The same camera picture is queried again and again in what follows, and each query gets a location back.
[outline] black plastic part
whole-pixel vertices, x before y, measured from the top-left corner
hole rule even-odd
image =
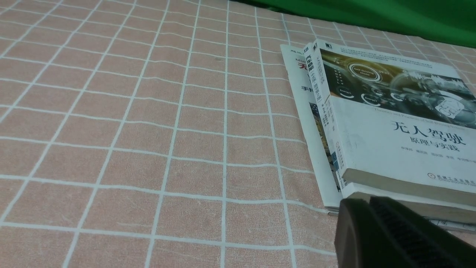
[[[476,268],[476,248],[388,197],[343,199],[334,244],[340,268]]]

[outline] green cloth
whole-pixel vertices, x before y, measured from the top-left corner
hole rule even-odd
[[[476,48],[476,0],[242,0],[298,16]]]

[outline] book cover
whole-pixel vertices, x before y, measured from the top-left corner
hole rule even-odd
[[[476,98],[455,69],[321,40],[311,53],[340,177],[476,206]]]
[[[442,215],[438,215],[437,212],[451,211],[451,216],[443,217],[466,219],[465,214],[468,211],[472,211],[472,207],[462,206],[459,204],[445,203],[438,200],[425,199],[417,196],[407,196],[402,194],[396,194],[393,192],[385,192],[376,188],[359,185],[356,183],[348,183],[344,190],[341,192],[339,182],[336,179],[335,174],[331,175],[330,170],[333,167],[332,161],[328,165],[326,164],[327,152],[322,145],[325,141],[323,139],[323,133],[319,128],[320,121],[316,121],[316,116],[320,117],[316,111],[316,101],[313,95],[313,90],[309,90],[310,80],[307,72],[307,68],[303,66],[304,55],[303,49],[292,47],[288,45],[281,45],[281,52],[283,55],[284,64],[288,72],[289,83],[293,93],[293,97],[296,103],[297,112],[301,121],[306,143],[308,144],[309,155],[311,163],[315,172],[317,184],[321,196],[316,198],[322,198],[322,202],[330,214],[335,215],[338,212],[339,203],[342,198],[364,198],[368,199],[370,196],[389,196],[397,201],[406,204],[408,207],[417,207],[416,210],[422,215],[433,215],[435,218],[442,218]],[[440,225],[442,228],[449,228],[463,230],[465,232],[472,232],[472,225],[463,225],[460,223],[450,221],[438,221],[432,220],[433,223]]]

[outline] fabric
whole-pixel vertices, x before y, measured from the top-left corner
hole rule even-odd
[[[244,0],[299,16],[476,47],[475,0]]]
[[[0,7],[1,267],[337,267],[279,45],[476,84],[473,49],[225,0]]]

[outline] checkered tablecloth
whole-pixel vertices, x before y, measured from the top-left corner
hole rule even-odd
[[[2,268],[336,267],[279,45],[476,84],[473,49],[226,0],[0,7]]]

